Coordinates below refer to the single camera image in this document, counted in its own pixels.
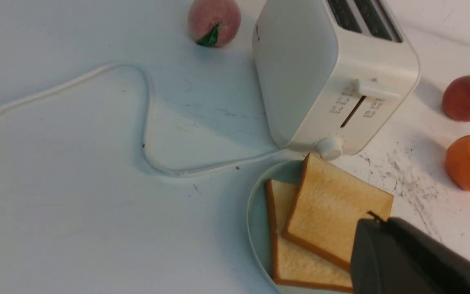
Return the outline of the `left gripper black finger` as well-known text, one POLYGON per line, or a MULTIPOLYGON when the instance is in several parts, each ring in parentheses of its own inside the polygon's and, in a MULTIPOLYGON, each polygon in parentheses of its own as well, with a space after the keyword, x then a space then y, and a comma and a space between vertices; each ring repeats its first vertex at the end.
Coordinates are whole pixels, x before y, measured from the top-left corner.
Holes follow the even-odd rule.
POLYGON ((350 262, 355 294, 470 294, 470 261, 404 219, 358 220, 350 262))

